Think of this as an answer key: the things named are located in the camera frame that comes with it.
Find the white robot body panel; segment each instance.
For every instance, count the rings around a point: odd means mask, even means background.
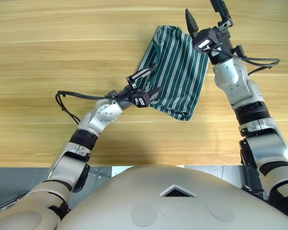
[[[177,189],[187,196],[167,196]],[[138,166],[105,182],[62,220],[59,230],[288,230],[288,217],[204,172]]]

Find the gray floor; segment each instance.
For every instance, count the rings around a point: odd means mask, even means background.
[[[241,187],[246,184],[260,189],[261,184],[256,171],[244,166],[186,166],[185,168],[200,170],[229,183]],[[0,168],[0,204],[29,191],[46,179],[48,168]],[[73,194],[70,208],[75,207],[103,182],[111,178],[111,167],[92,167],[82,191]]]

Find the green striped cloth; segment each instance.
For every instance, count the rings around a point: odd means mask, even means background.
[[[139,69],[157,64],[148,77],[136,84],[143,91],[164,86],[150,105],[170,116],[189,121],[194,113],[209,58],[192,47],[192,39],[180,28],[163,25],[158,27]]]

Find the wood grain surface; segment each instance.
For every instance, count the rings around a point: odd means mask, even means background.
[[[288,0],[226,4],[233,45],[243,44],[249,57],[281,59],[252,78],[288,141]],[[159,25],[187,31],[185,8],[202,29],[220,19],[208,0],[0,0],[0,167],[51,165],[76,127],[56,105],[56,91],[122,89]],[[79,116],[95,104],[65,102]],[[240,164],[239,140],[210,65],[192,121],[132,107],[106,128],[90,164]]]

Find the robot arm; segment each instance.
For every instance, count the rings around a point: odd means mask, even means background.
[[[0,213],[0,230],[57,229],[60,220],[70,211],[68,203],[71,193],[81,191],[84,186],[90,170],[87,162],[102,131],[132,104],[148,107],[161,90],[157,88],[142,92],[134,82],[155,68],[152,66],[127,77],[129,84],[121,92],[111,91],[108,99],[96,103],[53,162],[48,179],[33,188],[16,205]]]
[[[223,0],[211,0],[211,3],[222,17],[218,27],[212,29],[198,32],[195,20],[186,10],[192,44],[210,57],[216,85],[225,92],[236,114],[244,137],[240,141],[242,163],[258,171],[268,203],[288,215],[288,144],[275,119],[270,117],[257,84],[248,76],[242,62],[248,60],[241,46],[232,48],[228,27],[233,22]]]

